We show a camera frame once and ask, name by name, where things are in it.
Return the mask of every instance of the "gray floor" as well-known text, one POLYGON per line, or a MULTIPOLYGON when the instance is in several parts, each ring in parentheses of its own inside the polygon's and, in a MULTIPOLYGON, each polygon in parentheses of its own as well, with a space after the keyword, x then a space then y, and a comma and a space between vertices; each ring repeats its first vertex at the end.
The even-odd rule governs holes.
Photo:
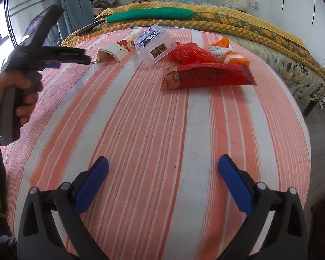
MULTIPOLYGON (((308 101, 297 100, 301 110, 307 106, 308 101)), ((307 229, 310 230, 310 207, 325 198, 325 109, 315 107, 305 118, 309 130, 312 171, 310 176, 309 191, 304 213, 307 229)))

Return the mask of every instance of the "plastic container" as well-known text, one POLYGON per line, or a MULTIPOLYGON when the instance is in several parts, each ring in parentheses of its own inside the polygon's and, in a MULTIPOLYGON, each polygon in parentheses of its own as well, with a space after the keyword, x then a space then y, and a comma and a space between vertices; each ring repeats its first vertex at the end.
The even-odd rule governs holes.
POLYGON ((153 25, 134 39, 137 54, 149 65, 173 51, 177 45, 162 27, 153 25))

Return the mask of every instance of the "pink and white striped fabric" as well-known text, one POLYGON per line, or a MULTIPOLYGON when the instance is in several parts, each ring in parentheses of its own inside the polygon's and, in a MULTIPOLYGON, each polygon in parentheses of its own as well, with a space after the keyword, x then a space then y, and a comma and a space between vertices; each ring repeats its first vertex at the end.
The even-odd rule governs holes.
MULTIPOLYGON (((104 34, 79 47, 95 58, 99 48, 137 30, 104 34)), ((221 39, 168 31, 175 41, 206 49, 221 39)), ((99 155, 108 158, 109 175, 82 220, 113 260, 216 259, 245 218, 216 171, 224 153, 271 189, 296 187, 304 204, 310 141, 302 114, 272 69, 231 45, 250 61, 257 86, 165 91, 161 76, 174 63, 165 57, 148 66, 134 51, 120 63, 44 70, 44 91, 30 122, 3 148, 14 234, 30 187, 55 189, 99 155)))

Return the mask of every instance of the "blue pad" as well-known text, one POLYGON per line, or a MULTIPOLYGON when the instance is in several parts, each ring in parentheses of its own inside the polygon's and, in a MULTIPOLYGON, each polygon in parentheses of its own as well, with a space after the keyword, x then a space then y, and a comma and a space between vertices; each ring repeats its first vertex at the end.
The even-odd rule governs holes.
POLYGON ((225 155, 222 155, 219 159, 218 171, 223 177, 239 211, 246 213, 249 217, 253 211, 252 194, 225 155))
POLYGON ((80 215, 86 212, 93 201, 96 193, 102 185, 102 182, 108 175, 108 160, 103 157, 94 166, 88 178, 83 182, 79 190, 75 194, 75 213, 80 215))

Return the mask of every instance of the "red plastic bag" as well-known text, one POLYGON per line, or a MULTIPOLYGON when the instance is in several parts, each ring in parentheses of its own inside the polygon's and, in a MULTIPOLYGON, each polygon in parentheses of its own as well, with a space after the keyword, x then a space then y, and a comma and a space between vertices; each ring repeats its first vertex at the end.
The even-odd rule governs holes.
POLYGON ((176 42, 177 48, 168 54, 170 59, 182 64, 217 63, 217 59, 210 52, 202 49, 196 43, 181 44, 176 42))
POLYGON ((167 69, 163 81, 167 90, 188 87, 256 85, 244 64, 188 64, 167 69))

